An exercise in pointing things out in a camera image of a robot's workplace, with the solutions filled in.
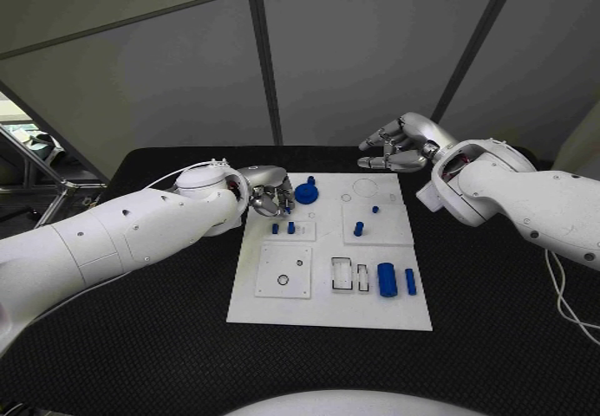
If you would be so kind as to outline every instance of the blue object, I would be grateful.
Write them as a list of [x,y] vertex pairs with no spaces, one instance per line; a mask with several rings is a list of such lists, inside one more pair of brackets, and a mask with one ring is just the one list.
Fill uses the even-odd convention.
[[311,204],[318,198],[318,190],[315,189],[315,186],[314,186],[313,176],[308,176],[308,180],[305,181],[305,184],[301,184],[295,187],[294,197],[295,197],[295,201],[302,205]]
[[356,223],[356,227],[353,227],[353,235],[356,237],[359,237],[362,235],[362,227],[364,226],[364,224],[359,221]]
[[379,276],[379,294],[383,297],[393,297],[398,295],[396,275],[393,272],[392,263],[377,264]]
[[408,286],[408,294],[416,294],[416,285],[415,285],[415,275],[412,274],[412,269],[406,269],[406,286]]

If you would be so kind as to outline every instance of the table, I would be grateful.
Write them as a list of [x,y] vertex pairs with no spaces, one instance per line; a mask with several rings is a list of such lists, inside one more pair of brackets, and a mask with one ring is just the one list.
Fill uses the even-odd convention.
[[[103,199],[190,163],[360,172],[354,148],[147,148]],[[434,331],[225,322],[242,228],[80,296],[21,334],[0,360],[0,396],[72,414],[222,414],[327,388],[408,393],[489,414],[598,414],[600,348],[565,322],[542,263],[510,222],[477,228],[432,213],[398,176]],[[600,322],[598,273],[565,260],[566,298]]]

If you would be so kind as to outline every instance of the white board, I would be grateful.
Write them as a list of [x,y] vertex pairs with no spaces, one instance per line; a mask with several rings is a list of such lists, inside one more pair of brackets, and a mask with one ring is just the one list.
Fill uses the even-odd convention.
[[[301,185],[308,176],[314,176],[318,199],[308,205],[295,203],[295,209],[287,218],[265,218],[251,209],[248,210],[227,322],[432,330],[396,174],[289,173],[292,186]],[[402,235],[393,239],[389,234],[383,237],[379,233],[382,240],[377,240],[376,234],[372,233],[372,244],[349,245],[343,242],[343,213],[366,214],[366,208],[373,205],[379,206],[379,212],[370,213],[373,216],[370,220],[375,218],[376,220],[364,223],[364,230],[370,224],[370,230],[395,230],[401,231]],[[292,235],[285,234],[288,221],[294,221],[295,224],[310,224],[305,229],[310,238],[301,236],[292,238]],[[279,225],[278,236],[282,237],[272,235],[274,223]],[[269,285],[271,288],[278,289],[285,287],[277,283],[278,276],[284,274],[278,273],[279,269],[268,271],[266,274],[264,264],[261,269],[261,252],[265,248],[266,252],[275,253],[279,250],[279,253],[285,253],[281,255],[281,262],[291,269],[297,259],[301,258],[298,257],[302,255],[301,250],[310,249],[308,297],[297,296],[295,290],[294,296],[285,293],[271,297],[256,296],[258,286],[262,288],[264,285]],[[334,257],[347,257],[352,260],[352,290],[333,290],[331,259]],[[396,271],[398,296],[390,298],[379,295],[379,263],[392,263]],[[366,265],[367,268],[366,293],[359,291],[359,264]],[[408,295],[403,273],[408,268],[414,270],[415,296]]]

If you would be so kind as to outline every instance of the small blue block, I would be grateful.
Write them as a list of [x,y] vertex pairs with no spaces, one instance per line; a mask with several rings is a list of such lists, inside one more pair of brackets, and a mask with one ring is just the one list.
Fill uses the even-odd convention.
[[359,237],[362,235],[362,227],[364,226],[364,224],[359,221],[356,223],[356,227],[353,228],[353,235],[356,237]]
[[377,264],[379,294],[383,297],[398,296],[396,274],[392,263]]
[[416,285],[415,285],[415,275],[412,274],[412,269],[406,269],[406,286],[408,286],[408,294],[416,294]]

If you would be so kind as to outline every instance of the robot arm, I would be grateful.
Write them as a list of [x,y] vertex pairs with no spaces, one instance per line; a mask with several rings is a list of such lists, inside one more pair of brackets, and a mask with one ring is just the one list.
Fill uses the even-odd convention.
[[499,212],[527,241],[600,270],[600,182],[566,172],[536,172],[509,145],[491,139],[458,143],[414,113],[359,148],[380,144],[383,157],[359,159],[359,166],[414,172],[431,160],[431,181],[416,193],[431,211],[444,207],[473,227]]
[[268,216],[294,207],[282,168],[199,165],[168,192],[145,188],[0,240],[0,356],[47,308],[238,226],[248,204]]

